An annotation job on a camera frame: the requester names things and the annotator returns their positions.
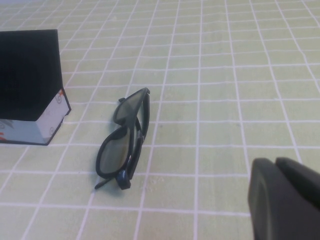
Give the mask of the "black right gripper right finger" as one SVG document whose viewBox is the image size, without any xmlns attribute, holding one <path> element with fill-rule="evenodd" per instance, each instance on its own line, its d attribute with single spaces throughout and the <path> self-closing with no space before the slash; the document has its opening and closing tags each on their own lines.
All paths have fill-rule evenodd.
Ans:
<svg viewBox="0 0 320 240">
<path fill-rule="evenodd" d="M 275 165 L 297 192 L 316 208 L 320 207 L 320 174 L 288 157 L 277 157 Z"/>
</svg>

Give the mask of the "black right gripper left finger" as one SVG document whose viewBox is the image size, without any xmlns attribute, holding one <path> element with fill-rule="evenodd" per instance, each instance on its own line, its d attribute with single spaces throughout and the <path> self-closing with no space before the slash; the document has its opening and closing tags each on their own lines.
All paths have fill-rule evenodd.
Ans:
<svg viewBox="0 0 320 240">
<path fill-rule="evenodd" d="M 320 238 L 320 208 L 297 192 L 276 161 L 253 160 L 248 206 L 255 240 Z"/>
</svg>

